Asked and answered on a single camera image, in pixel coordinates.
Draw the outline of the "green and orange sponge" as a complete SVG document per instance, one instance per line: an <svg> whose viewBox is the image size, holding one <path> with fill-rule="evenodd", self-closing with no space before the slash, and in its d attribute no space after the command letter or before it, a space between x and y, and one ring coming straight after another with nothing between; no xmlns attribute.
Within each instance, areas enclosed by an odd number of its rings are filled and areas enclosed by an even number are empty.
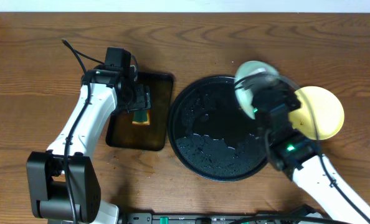
<svg viewBox="0 0 370 224"><path fill-rule="evenodd" d="M149 110L138 110L133 113L132 124L140 126L150 125Z"/></svg>

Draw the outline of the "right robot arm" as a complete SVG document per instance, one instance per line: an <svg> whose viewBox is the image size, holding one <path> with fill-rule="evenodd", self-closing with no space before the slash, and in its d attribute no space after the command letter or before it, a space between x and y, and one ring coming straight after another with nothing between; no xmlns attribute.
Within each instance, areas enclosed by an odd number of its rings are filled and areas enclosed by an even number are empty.
<svg viewBox="0 0 370 224"><path fill-rule="evenodd" d="M346 183L320 142L336 135L344 109L330 91L299 87L284 77L253 78L243 84L246 105L264 133L269 163L286 174L333 220L370 223L370 206Z"/></svg>

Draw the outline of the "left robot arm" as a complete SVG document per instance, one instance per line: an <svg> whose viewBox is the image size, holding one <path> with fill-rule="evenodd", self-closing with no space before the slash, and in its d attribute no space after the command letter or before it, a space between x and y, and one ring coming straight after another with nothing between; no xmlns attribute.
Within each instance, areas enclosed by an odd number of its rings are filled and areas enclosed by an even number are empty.
<svg viewBox="0 0 370 224"><path fill-rule="evenodd" d="M27 159L31 210L51 223L118 223L118 206L101 198L92 157L112 114L150 108L149 88L136 82L136 59L121 48L107 48L105 61L83 72L63 130L46 151Z"/></svg>

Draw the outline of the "yellow plate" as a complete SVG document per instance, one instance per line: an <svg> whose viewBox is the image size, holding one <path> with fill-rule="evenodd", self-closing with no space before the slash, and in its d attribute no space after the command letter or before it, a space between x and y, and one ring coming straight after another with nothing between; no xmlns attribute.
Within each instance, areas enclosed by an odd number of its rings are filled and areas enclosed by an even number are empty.
<svg viewBox="0 0 370 224"><path fill-rule="evenodd" d="M344 109L332 92L318 86L305 86L297 90L295 94L301 103L301 108L288 115L293 129L316 140L313 119L307 107L309 103L318 128L319 140L329 139L340 131L344 123Z"/></svg>

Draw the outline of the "light blue plate front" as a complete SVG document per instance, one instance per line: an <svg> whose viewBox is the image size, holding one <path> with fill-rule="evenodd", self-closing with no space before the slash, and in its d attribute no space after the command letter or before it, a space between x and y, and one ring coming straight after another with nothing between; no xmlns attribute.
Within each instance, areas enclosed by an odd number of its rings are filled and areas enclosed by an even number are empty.
<svg viewBox="0 0 370 224"><path fill-rule="evenodd" d="M257 108L252 105L254 96L278 83L279 72L271 65L260 61L243 63L235 74L234 91L244 113L255 119Z"/></svg>

